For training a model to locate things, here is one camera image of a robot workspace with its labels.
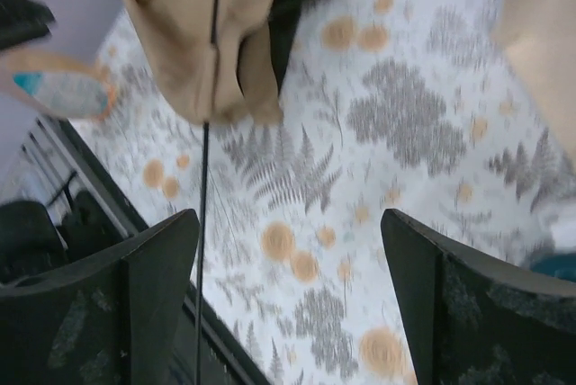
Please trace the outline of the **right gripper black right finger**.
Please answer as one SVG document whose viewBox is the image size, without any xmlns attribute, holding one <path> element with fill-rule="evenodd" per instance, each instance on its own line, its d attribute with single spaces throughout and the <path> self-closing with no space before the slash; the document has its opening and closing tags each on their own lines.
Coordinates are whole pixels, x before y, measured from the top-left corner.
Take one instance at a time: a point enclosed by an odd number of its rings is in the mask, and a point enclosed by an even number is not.
<svg viewBox="0 0 576 385">
<path fill-rule="evenodd" d="M 388 209 L 382 241 L 420 384 L 573 384 L 575 254 L 527 268 Z"/>
</svg>

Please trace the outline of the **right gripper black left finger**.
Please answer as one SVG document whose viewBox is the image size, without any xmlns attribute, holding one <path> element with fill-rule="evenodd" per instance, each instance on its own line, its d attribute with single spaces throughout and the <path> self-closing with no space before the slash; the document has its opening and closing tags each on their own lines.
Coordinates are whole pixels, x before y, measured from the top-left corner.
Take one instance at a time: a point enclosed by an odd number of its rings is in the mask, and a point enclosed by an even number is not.
<svg viewBox="0 0 576 385">
<path fill-rule="evenodd" d="M 194 210 L 1 291 L 3 384 L 163 384 L 199 237 Z"/>
</svg>

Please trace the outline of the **beige fabric pet tent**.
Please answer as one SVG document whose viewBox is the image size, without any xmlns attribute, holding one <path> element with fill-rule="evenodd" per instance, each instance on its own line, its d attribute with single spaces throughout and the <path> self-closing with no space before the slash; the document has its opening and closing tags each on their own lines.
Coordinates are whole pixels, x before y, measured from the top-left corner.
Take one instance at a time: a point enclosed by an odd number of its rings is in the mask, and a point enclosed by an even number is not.
<svg viewBox="0 0 576 385">
<path fill-rule="evenodd" d="M 304 0 L 122 0 L 152 76 L 194 124 L 283 118 L 279 93 Z"/>
</svg>

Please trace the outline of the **black tent pole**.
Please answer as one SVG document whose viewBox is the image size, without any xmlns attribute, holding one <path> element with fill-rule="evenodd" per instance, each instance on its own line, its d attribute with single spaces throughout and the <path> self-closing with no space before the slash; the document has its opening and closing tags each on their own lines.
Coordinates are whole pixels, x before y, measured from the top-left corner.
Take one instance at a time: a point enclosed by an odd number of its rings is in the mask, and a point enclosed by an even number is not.
<svg viewBox="0 0 576 385">
<path fill-rule="evenodd" d="M 211 16 L 211 38 L 210 44 L 216 51 L 215 67 L 219 62 L 218 31 L 217 21 L 219 19 L 220 0 L 212 0 Z M 202 332 L 203 332 L 203 264 L 204 248 L 206 239 L 206 214 L 208 196 L 208 174 L 209 174 L 209 151 L 210 151 L 210 122 L 202 124 L 202 171 L 201 171 L 201 191 L 200 191 L 200 230 L 199 241 L 196 252 L 196 295 L 195 295 L 195 372 L 194 384 L 200 385 L 202 379 Z"/>
</svg>

